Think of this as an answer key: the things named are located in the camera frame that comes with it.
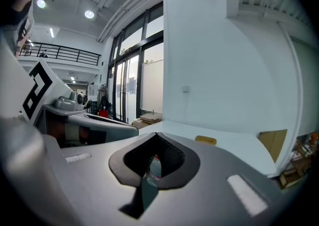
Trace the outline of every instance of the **plastic bottle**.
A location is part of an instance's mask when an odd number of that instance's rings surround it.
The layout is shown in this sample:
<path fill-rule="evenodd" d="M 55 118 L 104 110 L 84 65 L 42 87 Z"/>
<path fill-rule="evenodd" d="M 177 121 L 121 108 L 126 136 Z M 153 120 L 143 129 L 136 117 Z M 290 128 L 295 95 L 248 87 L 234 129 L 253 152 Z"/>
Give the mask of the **plastic bottle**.
<path fill-rule="evenodd" d="M 150 165 L 150 170 L 147 175 L 147 182 L 152 185 L 157 187 L 158 186 L 158 181 L 161 179 L 161 165 L 160 165 L 160 159 L 158 158 L 157 155 L 155 155 L 151 165 Z"/>

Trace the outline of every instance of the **black metal railing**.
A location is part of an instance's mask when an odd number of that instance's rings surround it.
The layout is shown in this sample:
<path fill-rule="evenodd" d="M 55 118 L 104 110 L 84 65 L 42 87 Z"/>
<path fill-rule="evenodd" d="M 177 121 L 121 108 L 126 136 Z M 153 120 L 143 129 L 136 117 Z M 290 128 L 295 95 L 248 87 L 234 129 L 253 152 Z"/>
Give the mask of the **black metal railing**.
<path fill-rule="evenodd" d="M 55 58 L 91 65 L 98 65 L 101 55 L 76 48 L 27 41 L 22 47 L 19 56 Z"/>

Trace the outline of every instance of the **white table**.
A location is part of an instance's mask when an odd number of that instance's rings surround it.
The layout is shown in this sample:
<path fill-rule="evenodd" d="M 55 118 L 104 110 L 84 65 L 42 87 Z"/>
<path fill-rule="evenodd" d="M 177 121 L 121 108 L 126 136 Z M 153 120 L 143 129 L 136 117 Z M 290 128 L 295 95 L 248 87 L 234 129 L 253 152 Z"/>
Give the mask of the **white table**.
<path fill-rule="evenodd" d="M 199 128 L 173 121 L 162 121 L 140 129 L 140 135 L 163 132 L 195 140 L 196 136 L 207 136 L 217 140 L 216 147 L 222 148 L 260 173 L 270 176 L 277 168 L 264 145 L 252 134 L 232 133 Z"/>

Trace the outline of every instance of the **black window frame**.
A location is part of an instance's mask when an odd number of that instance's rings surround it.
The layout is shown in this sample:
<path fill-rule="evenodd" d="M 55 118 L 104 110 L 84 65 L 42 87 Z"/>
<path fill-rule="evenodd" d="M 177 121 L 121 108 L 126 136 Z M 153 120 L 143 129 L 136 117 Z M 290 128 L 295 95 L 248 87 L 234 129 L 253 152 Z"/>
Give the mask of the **black window frame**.
<path fill-rule="evenodd" d="M 108 65 L 108 73 L 107 73 L 107 86 L 109 84 L 109 77 L 110 77 L 110 71 L 112 71 L 112 68 L 114 67 L 114 75 L 113 75 L 113 95 L 112 98 L 109 98 L 109 101 L 112 101 L 112 111 L 113 111 L 113 119 L 119 120 L 122 122 L 126 122 L 126 109 L 125 109 L 125 102 L 126 102 L 126 96 L 124 94 L 122 98 L 122 119 L 120 120 L 116 118 L 116 76 L 117 76 L 117 65 L 121 63 L 124 64 L 124 68 L 127 68 L 127 60 L 132 57 L 134 54 L 139 55 L 139 62 L 138 62 L 138 74 L 137 74 L 137 91 L 136 91 L 136 117 L 139 118 L 141 116 L 142 110 L 141 110 L 141 85 L 142 85 L 142 64 L 144 62 L 144 51 L 150 47 L 156 46 L 160 43 L 163 43 L 163 36 L 164 31 L 161 30 L 149 37 L 146 38 L 146 32 L 147 32 L 147 26 L 149 23 L 149 17 L 153 10 L 156 10 L 159 7 L 163 7 L 163 2 L 153 6 L 150 9 L 147 9 L 143 14 L 139 15 L 137 18 L 135 18 L 129 25 L 127 25 L 113 40 L 110 59 L 109 59 L 109 65 Z M 121 52 L 121 45 L 123 38 L 125 36 L 125 32 L 128 28 L 130 28 L 134 23 L 139 21 L 141 18 L 144 18 L 143 26 L 142 26 L 142 37 L 141 41 L 138 42 L 136 45 L 132 46 L 131 48 L 127 49 L 127 51 L 120 55 Z M 114 52 L 116 45 L 118 45 L 118 50 L 116 57 L 114 58 Z"/>

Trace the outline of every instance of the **round ceiling light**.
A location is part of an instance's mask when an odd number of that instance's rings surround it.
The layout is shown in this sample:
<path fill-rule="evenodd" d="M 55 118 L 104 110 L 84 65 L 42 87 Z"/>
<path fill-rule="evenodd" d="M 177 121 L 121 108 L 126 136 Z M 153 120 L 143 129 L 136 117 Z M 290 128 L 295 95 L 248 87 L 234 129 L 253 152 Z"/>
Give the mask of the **round ceiling light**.
<path fill-rule="evenodd" d="M 45 7 L 45 1 L 44 0 L 38 0 L 36 2 L 36 4 L 40 7 L 40 8 L 44 8 Z"/>
<path fill-rule="evenodd" d="M 94 18 L 94 13 L 93 11 L 91 10 L 87 10 L 84 15 L 87 17 L 87 18 Z"/>

